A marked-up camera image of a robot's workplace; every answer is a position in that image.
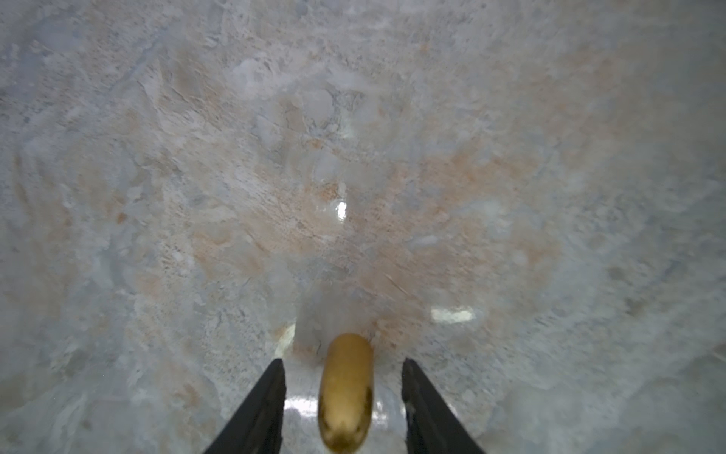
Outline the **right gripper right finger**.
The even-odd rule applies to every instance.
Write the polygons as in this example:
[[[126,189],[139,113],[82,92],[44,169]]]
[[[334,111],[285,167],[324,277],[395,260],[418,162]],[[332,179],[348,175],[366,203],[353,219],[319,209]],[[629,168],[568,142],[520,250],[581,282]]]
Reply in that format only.
[[[408,454],[485,454],[414,359],[402,367]]]

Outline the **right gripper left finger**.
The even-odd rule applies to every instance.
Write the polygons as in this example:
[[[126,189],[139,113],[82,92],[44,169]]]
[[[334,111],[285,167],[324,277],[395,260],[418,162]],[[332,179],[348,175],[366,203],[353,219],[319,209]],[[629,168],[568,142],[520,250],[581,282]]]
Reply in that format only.
[[[278,454],[283,436],[285,368],[274,359],[205,454]]]

